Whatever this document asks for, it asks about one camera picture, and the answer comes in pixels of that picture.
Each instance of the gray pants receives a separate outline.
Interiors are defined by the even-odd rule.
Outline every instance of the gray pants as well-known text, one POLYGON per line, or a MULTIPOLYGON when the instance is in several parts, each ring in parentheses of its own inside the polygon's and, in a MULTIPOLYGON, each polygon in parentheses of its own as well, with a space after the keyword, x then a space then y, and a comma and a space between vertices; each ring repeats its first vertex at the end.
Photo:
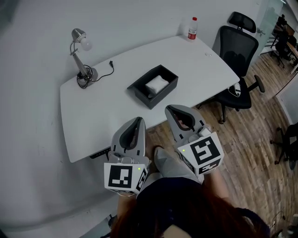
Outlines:
POLYGON ((158 147, 155 150, 154 162, 160 172, 152 173, 145 181, 141 191, 153 182, 161 178, 177 178, 183 177, 199 182, 195 174, 185 165, 184 162, 172 158, 168 152, 158 147))

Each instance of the water bottle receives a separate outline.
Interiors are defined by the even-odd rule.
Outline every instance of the water bottle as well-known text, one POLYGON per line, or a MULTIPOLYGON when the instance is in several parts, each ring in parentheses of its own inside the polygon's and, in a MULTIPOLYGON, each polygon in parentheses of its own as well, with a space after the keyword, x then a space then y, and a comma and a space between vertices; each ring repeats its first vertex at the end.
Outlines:
POLYGON ((188 38, 194 40, 196 38, 197 18, 193 17, 188 30, 188 38))

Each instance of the bottle label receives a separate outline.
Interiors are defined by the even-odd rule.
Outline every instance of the bottle label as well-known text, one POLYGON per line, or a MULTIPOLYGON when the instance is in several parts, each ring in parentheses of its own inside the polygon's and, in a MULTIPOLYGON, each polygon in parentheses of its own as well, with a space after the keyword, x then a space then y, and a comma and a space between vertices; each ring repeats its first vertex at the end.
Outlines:
POLYGON ((189 29, 188 30, 188 38, 194 40, 196 38, 196 30, 189 29))

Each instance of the chair armrest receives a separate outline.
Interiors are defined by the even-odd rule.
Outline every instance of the chair armrest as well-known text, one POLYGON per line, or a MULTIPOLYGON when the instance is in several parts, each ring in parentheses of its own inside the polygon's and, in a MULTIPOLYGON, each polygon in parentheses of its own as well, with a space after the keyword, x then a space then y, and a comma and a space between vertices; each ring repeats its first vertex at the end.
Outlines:
POLYGON ((264 85, 263 85, 263 83, 262 83, 260 77, 257 76, 257 75, 255 75, 255 79, 256 79, 256 82, 253 83, 252 85, 250 85, 250 86, 248 87, 248 91, 250 92, 251 90, 255 89, 256 87, 259 87, 260 91, 261 91, 262 93, 264 93, 264 92, 265 92, 265 87, 264 87, 264 85))

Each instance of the office desk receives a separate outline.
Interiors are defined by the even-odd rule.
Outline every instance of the office desk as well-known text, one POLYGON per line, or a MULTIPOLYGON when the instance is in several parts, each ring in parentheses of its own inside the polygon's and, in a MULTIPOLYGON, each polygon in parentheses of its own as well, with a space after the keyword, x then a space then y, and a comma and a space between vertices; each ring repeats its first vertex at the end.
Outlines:
MULTIPOLYGON (((296 50, 296 48, 291 45, 289 42, 287 42, 288 47, 290 48, 290 50, 292 51, 292 53, 296 56, 296 58, 298 59, 298 52, 296 50)), ((293 74, 295 72, 295 70, 297 69, 298 64, 294 67, 294 69, 291 71, 291 74, 293 74)))
POLYGON ((113 134, 128 120, 143 117, 150 128, 166 120, 169 104, 193 107, 237 83, 239 78, 200 39, 176 36, 156 41, 108 59, 94 68, 99 76, 115 72, 81 89, 76 77, 60 88, 61 114, 66 147, 71 162, 89 157, 111 145, 113 134), (157 65, 178 79, 176 89, 152 110, 126 88, 157 65))

